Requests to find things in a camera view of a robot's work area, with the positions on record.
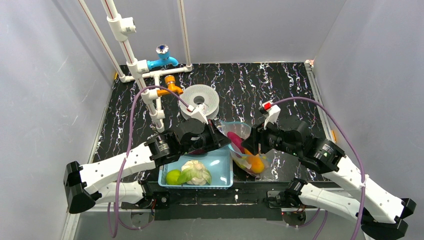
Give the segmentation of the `orange carrot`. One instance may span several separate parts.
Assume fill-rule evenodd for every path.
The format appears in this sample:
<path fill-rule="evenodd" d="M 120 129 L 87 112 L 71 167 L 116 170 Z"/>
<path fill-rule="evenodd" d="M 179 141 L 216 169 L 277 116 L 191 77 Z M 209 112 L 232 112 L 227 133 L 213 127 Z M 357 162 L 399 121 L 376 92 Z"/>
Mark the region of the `orange carrot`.
<path fill-rule="evenodd" d="M 248 150 L 245 150 L 245 154 L 246 155 L 253 155 L 252 153 L 250 153 Z M 252 163 L 252 169 L 251 172 L 254 174 L 260 174 L 264 171 L 265 169 L 265 165 L 263 163 L 263 161 L 261 160 L 261 158 L 257 155 L 253 155 L 256 156 L 254 162 Z"/>

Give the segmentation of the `large yellow banana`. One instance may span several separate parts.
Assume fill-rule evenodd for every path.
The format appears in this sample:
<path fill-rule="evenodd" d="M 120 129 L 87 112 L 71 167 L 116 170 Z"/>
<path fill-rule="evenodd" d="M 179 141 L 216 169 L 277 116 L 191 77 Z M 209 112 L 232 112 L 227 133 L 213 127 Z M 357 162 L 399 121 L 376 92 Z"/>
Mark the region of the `large yellow banana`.
<path fill-rule="evenodd" d="M 233 161 L 243 170 L 247 172 L 252 171 L 253 162 L 256 159 L 256 156 L 251 154 L 233 154 Z"/>

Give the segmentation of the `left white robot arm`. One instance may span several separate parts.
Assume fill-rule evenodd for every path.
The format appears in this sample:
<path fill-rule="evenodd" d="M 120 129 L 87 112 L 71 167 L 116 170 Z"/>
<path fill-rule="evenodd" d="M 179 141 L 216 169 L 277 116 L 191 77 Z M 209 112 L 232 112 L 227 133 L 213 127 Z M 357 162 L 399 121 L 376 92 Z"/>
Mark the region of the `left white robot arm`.
<path fill-rule="evenodd" d="M 191 118 L 151 137 L 129 152 L 89 164 L 66 165 L 63 186 L 70 214 L 83 213 L 97 204 L 136 204 L 146 193 L 137 182 L 118 183 L 126 176 L 174 163 L 186 154 L 205 154 L 230 144 L 230 139 L 209 121 Z"/>

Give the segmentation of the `magenta sweet potato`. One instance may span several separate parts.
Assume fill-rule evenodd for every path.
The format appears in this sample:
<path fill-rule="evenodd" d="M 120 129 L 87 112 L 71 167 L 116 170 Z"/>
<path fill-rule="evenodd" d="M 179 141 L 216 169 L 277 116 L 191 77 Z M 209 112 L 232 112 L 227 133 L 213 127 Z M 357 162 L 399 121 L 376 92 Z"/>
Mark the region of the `magenta sweet potato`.
<path fill-rule="evenodd" d="M 235 152 L 245 154 L 245 148 L 242 146 L 243 139 L 240 136 L 232 131 L 229 131 L 227 132 L 227 137 L 230 139 L 231 147 Z"/>

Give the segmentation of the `clear zip top bag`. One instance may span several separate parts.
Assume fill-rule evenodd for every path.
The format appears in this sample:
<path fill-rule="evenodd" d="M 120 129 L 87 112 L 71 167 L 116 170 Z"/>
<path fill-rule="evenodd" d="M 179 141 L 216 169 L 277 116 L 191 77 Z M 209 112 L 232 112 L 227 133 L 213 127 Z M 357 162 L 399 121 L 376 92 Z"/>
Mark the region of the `clear zip top bag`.
<path fill-rule="evenodd" d="M 242 142 L 251 134 L 251 126 L 239 121 L 221 121 L 221 132 L 230 139 L 228 145 L 234 167 L 234 177 L 237 182 L 275 182 L 278 173 L 274 170 L 275 154 L 254 154 L 242 146 Z"/>

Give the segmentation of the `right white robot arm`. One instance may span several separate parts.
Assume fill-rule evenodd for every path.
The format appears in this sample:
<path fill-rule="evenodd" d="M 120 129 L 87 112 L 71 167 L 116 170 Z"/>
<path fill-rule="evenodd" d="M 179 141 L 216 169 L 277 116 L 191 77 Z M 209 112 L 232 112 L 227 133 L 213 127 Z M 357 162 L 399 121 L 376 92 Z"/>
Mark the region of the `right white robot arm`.
<path fill-rule="evenodd" d="M 255 155 L 272 150 L 293 155 L 303 166 L 348 193 L 347 197 L 338 195 L 294 178 L 285 190 L 267 199 L 270 206 L 321 208 L 358 221 L 361 230 L 375 240 L 398 240 L 406 235 L 405 218 L 414 213 L 416 203 L 390 194 L 363 175 L 339 146 L 326 138 L 314 137 L 304 121 L 287 117 L 282 125 L 256 124 L 241 145 Z"/>

